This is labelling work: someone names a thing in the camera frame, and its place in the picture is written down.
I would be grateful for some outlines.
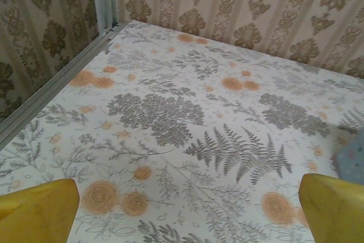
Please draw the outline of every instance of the damask wallpaper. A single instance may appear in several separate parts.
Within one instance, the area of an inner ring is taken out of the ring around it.
[[[0,0],[0,120],[97,35],[94,0]]]
[[[364,78],[364,0],[118,0],[120,20]]]

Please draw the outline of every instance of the yellow plastic piece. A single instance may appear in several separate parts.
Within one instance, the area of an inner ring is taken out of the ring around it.
[[[72,179],[0,196],[0,242],[66,243],[79,201]]]
[[[299,198],[316,243],[364,242],[364,186],[306,174]]]

